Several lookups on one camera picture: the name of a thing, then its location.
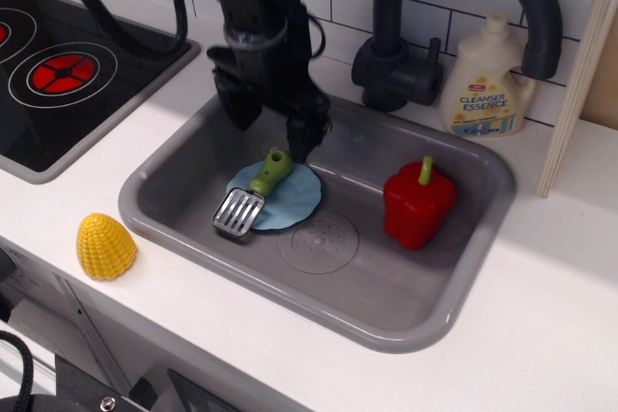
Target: white countertop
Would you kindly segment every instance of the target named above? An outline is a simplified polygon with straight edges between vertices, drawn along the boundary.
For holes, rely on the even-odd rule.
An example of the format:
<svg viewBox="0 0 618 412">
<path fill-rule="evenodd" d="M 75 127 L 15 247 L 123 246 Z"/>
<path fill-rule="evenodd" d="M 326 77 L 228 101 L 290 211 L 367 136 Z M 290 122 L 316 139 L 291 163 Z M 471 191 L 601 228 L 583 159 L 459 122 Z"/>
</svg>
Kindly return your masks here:
<svg viewBox="0 0 618 412">
<path fill-rule="evenodd" d="M 170 11 L 105 0 L 113 13 L 172 31 Z M 206 49 L 220 26 L 192 19 Z M 317 411 L 613 411 L 618 368 L 618 131 L 580 122 L 549 198 L 534 195 L 551 128 L 526 122 L 484 141 L 512 166 L 518 194 L 451 332 L 410 354 L 382 354 L 133 235 L 139 253 L 113 282 L 95 282 L 75 254 L 91 212 L 120 220 L 126 178 L 215 89 L 205 54 L 191 62 L 50 183 L 0 172 L 0 235 L 55 271 L 178 334 Z M 350 66 L 312 74 L 359 101 Z M 401 112 L 437 127 L 434 108 Z"/>
</svg>

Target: black faucet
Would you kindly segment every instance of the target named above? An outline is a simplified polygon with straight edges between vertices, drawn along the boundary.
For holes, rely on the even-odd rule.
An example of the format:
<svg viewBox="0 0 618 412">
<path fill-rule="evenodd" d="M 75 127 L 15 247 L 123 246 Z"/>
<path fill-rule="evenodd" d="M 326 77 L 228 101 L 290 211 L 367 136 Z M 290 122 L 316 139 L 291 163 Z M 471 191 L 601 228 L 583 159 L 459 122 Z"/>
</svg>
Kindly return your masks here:
<svg viewBox="0 0 618 412">
<path fill-rule="evenodd" d="M 363 102 L 381 111 L 397 110 L 408 100 L 429 105 L 442 82 L 438 38 L 432 38 L 427 60 L 408 54 L 407 42 L 401 38 L 403 1 L 374 0 L 374 36 L 360 47 L 352 66 L 352 81 L 364 88 Z M 519 1 L 529 28 L 521 72 L 533 79 L 549 79 L 560 59 L 560 5 L 558 0 Z"/>
</svg>

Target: stovetop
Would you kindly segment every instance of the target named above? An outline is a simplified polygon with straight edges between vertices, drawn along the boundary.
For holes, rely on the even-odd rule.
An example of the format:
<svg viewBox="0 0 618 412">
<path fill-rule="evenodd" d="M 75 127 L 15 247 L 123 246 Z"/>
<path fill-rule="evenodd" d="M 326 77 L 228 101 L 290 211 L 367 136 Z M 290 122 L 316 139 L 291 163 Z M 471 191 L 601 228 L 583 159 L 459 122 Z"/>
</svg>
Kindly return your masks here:
<svg viewBox="0 0 618 412">
<path fill-rule="evenodd" d="M 173 38 L 119 20 L 161 49 Z M 0 169 L 55 179 L 200 51 L 188 41 L 159 61 L 135 57 L 66 0 L 0 0 Z"/>
</svg>

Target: white bottle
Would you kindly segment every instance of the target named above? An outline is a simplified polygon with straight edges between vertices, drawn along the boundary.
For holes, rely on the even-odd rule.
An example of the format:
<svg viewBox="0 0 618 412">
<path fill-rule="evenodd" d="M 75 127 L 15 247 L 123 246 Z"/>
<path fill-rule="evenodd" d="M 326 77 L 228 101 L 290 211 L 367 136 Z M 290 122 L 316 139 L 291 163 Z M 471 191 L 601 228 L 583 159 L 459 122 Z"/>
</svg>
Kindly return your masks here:
<svg viewBox="0 0 618 412">
<path fill-rule="evenodd" d="M 511 69 L 521 65 L 523 45 L 511 35 L 504 14 L 490 14 L 483 29 L 460 41 L 455 66 L 440 98 L 446 132 L 462 136 L 500 136 L 517 132 L 538 81 L 521 85 Z"/>
</svg>

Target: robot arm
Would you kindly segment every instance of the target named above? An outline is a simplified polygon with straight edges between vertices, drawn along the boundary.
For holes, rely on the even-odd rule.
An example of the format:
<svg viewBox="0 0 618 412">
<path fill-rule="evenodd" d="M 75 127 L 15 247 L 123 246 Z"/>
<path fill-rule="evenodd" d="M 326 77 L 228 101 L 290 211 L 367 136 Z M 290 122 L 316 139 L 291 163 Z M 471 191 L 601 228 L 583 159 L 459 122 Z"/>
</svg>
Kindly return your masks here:
<svg viewBox="0 0 618 412">
<path fill-rule="evenodd" d="M 300 0 L 219 0 L 227 47 L 208 50 L 222 104 L 241 130 L 262 105 L 288 117 L 294 161 L 304 162 L 328 131 L 329 101 L 309 77 L 309 15 Z"/>
</svg>

